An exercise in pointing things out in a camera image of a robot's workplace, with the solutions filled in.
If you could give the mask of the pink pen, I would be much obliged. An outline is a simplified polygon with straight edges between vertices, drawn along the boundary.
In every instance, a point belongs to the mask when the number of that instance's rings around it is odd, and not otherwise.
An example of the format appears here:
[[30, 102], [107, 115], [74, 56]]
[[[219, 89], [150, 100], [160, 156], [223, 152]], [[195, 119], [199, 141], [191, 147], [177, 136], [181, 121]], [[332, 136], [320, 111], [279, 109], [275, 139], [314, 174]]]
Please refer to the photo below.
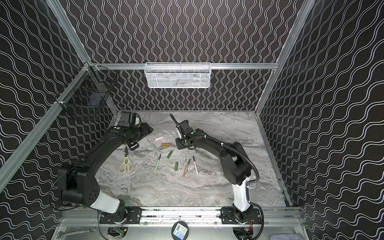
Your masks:
[[198, 167], [197, 167], [197, 162], [196, 162], [195, 156], [193, 156], [193, 163], [194, 163], [194, 168], [195, 168], [196, 174], [198, 175], [199, 171], [198, 171]]

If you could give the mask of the orange pen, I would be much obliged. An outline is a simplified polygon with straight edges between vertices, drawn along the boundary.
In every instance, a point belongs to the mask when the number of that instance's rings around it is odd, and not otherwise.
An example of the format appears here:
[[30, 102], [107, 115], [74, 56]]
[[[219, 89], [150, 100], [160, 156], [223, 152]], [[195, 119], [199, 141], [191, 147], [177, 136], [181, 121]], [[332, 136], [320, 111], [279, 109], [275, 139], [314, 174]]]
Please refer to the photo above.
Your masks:
[[184, 170], [184, 173], [183, 173], [183, 177], [184, 178], [186, 177], [186, 174], [188, 172], [188, 169], [189, 169], [189, 166], [190, 166], [190, 162], [191, 162], [191, 159], [189, 159], [187, 164], [186, 164], [186, 167], [185, 167], [185, 170]]

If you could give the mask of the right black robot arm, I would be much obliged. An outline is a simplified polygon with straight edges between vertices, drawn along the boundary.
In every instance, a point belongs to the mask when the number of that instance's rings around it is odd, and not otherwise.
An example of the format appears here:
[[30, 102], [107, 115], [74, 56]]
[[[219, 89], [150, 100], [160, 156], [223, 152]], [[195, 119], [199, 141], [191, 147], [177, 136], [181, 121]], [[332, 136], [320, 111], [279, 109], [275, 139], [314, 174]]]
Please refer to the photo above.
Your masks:
[[176, 145], [182, 149], [203, 149], [216, 156], [221, 163], [225, 178], [232, 184], [234, 192], [233, 216], [238, 223], [248, 223], [254, 204], [250, 200], [249, 185], [260, 180], [260, 174], [254, 163], [239, 142], [232, 144], [220, 141], [201, 129], [193, 129], [189, 122], [177, 122], [173, 119], [179, 134]]

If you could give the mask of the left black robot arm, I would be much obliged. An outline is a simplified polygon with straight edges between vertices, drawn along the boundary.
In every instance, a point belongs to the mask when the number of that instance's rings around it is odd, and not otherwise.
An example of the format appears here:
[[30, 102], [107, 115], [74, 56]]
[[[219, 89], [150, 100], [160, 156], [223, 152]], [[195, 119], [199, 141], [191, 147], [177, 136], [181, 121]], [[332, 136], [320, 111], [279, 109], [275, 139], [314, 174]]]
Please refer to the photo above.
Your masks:
[[97, 210], [115, 223], [124, 222], [127, 217], [124, 201], [103, 193], [95, 175], [117, 148], [126, 144], [133, 151], [139, 147], [139, 141], [152, 132], [148, 123], [108, 128], [104, 137], [80, 162], [58, 169], [61, 200]]

